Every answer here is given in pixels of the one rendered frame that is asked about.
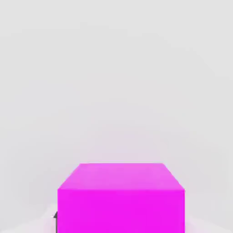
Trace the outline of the small magenta cube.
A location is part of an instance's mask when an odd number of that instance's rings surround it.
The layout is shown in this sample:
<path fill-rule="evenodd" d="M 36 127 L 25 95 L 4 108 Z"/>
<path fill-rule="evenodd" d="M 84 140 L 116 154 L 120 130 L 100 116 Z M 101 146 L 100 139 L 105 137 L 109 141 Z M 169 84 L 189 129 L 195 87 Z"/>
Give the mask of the small magenta cube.
<path fill-rule="evenodd" d="M 185 233 L 185 189 L 162 163 L 82 163 L 57 190 L 56 233 Z"/>

